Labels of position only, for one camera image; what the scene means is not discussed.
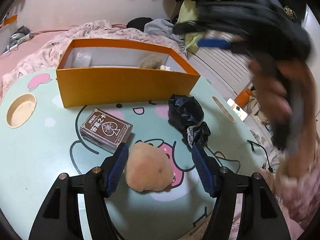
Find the mint green table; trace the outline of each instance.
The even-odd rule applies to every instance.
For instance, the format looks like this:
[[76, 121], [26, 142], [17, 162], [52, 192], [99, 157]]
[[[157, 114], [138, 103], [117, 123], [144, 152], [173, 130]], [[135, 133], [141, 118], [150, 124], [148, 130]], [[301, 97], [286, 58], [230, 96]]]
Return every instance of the mint green table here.
[[[33, 115], [21, 127], [10, 129], [6, 112], [24, 93], [37, 98]], [[262, 152], [254, 153], [246, 140], [254, 140], [248, 128], [232, 113], [232, 124], [219, 110], [212, 96], [223, 98], [203, 78], [191, 92], [204, 110], [210, 130], [208, 147], [221, 151], [227, 159], [238, 160], [239, 173], [251, 175], [262, 166]], [[111, 219], [126, 240], [175, 240], [191, 230], [199, 218], [210, 214], [214, 200], [204, 192], [193, 166], [191, 153], [182, 135], [168, 124], [167, 102], [142, 102], [100, 106], [62, 106], [55, 69], [21, 77], [7, 92], [0, 105], [0, 207], [15, 231], [27, 240], [37, 212], [60, 173], [70, 176], [99, 166], [110, 153], [83, 141], [78, 129], [89, 114], [101, 108], [133, 124], [129, 147], [147, 141], [164, 149], [180, 175], [169, 192], [138, 193], [122, 177], [118, 190], [106, 199]], [[233, 171], [239, 162], [221, 161]], [[91, 239], [84, 198], [79, 195], [84, 239]]]

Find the plastic bag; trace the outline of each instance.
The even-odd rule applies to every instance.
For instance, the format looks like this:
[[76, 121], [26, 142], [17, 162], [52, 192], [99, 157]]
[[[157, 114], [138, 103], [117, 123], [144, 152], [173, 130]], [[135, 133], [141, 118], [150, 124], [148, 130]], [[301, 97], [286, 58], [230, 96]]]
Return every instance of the plastic bag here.
[[91, 61], [91, 55], [78, 52], [76, 58], [72, 63], [73, 68], [89, 67]]
[[204, 112], [194, 97], [172, 95], [169, 99], [169, 124], [182, 133], [183, 142], [190, 148], [194, 144], [202, 147], [211, 135]]

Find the open cardboard box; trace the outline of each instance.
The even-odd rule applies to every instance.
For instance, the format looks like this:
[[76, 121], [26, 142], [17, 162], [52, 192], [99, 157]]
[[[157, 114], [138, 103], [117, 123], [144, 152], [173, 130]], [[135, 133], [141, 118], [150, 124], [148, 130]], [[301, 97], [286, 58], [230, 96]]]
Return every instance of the open cardboard box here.
[[[73, 67], [78, 53], [91, 56], [89, 66]], [[149, 55], [172, 71], [138, 68]], [[168, 100], [172, 94], [189, 95], [199, 77], [173, 49], [129, 40], [73, 40], [57, 68], [64, 107]]]

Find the beige cup holder recess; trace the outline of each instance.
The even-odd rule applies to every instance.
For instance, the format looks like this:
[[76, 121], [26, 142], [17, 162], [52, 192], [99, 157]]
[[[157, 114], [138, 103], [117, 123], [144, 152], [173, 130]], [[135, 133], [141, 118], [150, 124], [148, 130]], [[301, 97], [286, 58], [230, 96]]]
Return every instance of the beige cup holder recess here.
[[233, 116], [229, 113], [229, 111], [223, 106], [223, 104], [217, 99], [216, 97], [212, 97], [213, 101], [216, 103], [216, 105], [220, 108], [220, 111], [223, 113], [223, 115], [231, 122], [235, 123], [236, 120], [233, 118]]
[[14, 129], [22, 126], [36, 109], [37, 99], [28, 93], [16, 98], [7, 111], [7, 125]]

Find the bolt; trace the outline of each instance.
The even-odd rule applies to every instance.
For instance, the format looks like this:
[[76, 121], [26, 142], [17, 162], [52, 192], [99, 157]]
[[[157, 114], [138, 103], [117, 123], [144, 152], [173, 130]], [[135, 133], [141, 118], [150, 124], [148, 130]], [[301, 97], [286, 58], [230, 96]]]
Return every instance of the bolt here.
[[101, 168], [100, 167], [94, 167], [93, 169], [92, 169], [92, 172], [93, 173], [99, 173], [101, 171]]
[[258, 172], [255, 172], [255, 173], [253, 174], [253, 176], [254, 176], [255, 179], [261, 179], [261, 174], [258, 173]]
[[220, 171], [222, 173], [227, 173], [229, 171], [229, 169], [227, 167], [225, 167], [225, 166], [222, 166], [222, 167], [220, 167]]
[[59, 175], [59, 179], [65, 179], [67, 177], [67, 174], [66, 173], [61, 173]]

